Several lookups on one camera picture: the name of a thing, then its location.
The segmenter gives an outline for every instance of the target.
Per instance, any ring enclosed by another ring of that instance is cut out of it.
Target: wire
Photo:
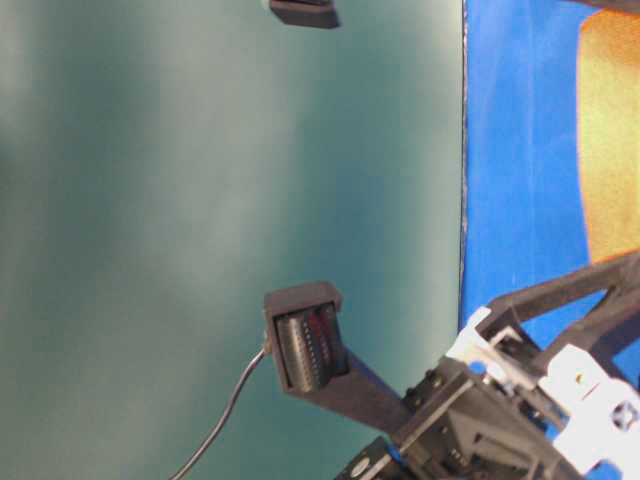
[[[204,442],[202,442],[202,444],[193,453],[193,455],[191,455],[187,463],[185,463],[182,467],[180,467],[180,470],[174,473],[173,476],[169,478],[169,480],[180,480],[182,478],[185,478],[187,473],[189,473],[189,470],[191,470],[191,468],[196,464],[196,462],[200,460],[200,457],[204,454],[207,448],[209,448],[209,446],[213,443],[216,437],[220,434],[220,431],[222,430],[222,427],[224,427],[224,424],[227,423],[227,420],[229,419],[229,415],[231,415],[231,411],[233,410],[233,407],[235,406],[236,401],[238,400],[238,395],[240,395],[240,392],[242,391],[242,387],[244,387],[244,384],[247,381],[247,378],[249,378],[249,375],[251,375],[251,372],[255,370],[255,368],[260,363],[260,360],[262,360],[264,357],[265,357],[265,348],[263,347],[262,349],[260,349],[257,355],[253,357],[251,362],[249,362],[249,365],[247,365],[247,368],[244,369],[244,372],[242,372],[242,375],[240,376],[240,380],[238,380],[238,383],[236,384],[235,388],[233,389],[233,392],[231,393],[231,397],[229,398],[229,403],[227,403],[227,406],[224,409],[224,412],[222,412],[222,416],[220,417],[220,420],[218,420],[218,423],[216,423],[216,426],[213,427],[213,429],[211,429],[211,432],[209,433],[207,438],[204,440]]]

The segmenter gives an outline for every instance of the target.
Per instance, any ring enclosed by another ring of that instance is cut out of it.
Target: orange object
[[[640,16],[593,15],[578,57],[582,203],[600,262],[640,248]]]

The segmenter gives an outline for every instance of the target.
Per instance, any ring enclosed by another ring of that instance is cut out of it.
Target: green wall
[[[331,280],[403,391],[457,324],[461,6],[0,0],[4,479],[162,479],[262,340],[264,292]],[[269,358],[190,478],[331,479],[375,433]]]

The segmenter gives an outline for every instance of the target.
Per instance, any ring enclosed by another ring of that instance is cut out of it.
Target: blue panel
[[[616,366],[622,370],[636,388],[640,388],[640,340],[636,340],[613,359]]]
[[[493,297],[588,262],[576,153],[576,54],[593,8],[468,1],[463,319]],[[549,322],[533,329],[546,344]]]

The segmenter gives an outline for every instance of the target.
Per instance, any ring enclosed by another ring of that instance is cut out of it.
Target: bolt
[[[638,411],[627,401],[620,403],[611,413],[611,420],[623,432],[628,432],[639,417]]]

